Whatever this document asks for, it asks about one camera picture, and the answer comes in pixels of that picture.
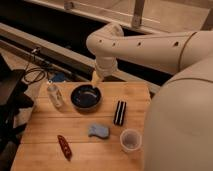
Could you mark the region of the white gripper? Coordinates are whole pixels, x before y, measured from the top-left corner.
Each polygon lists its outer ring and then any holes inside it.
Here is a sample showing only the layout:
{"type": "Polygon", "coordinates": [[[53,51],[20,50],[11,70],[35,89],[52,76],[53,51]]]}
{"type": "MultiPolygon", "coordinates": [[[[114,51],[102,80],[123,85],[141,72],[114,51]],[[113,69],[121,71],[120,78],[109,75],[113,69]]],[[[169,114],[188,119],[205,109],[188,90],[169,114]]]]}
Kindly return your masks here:
{"type": "Polygon", "coordinates": [[[104,77],[112,75],[117,70],[117,60],[114,57],[97,57],[95,70],[92,74],[91,85],[97,87],[104,77]]]}

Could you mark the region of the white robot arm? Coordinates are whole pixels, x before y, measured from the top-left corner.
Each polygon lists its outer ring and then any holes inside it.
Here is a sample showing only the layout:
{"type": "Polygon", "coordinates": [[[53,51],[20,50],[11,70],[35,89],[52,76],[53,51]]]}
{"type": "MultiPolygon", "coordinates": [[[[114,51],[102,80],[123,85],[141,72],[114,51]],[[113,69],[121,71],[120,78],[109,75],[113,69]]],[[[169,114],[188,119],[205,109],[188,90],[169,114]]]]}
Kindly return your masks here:
{"type": "Polygon", "coordinates": [[[171,75],[144,122],[144,171],[213,171],[213,30],[126,36],[109,23],[86,40],[104,78],[124,60],[171,75]]]}

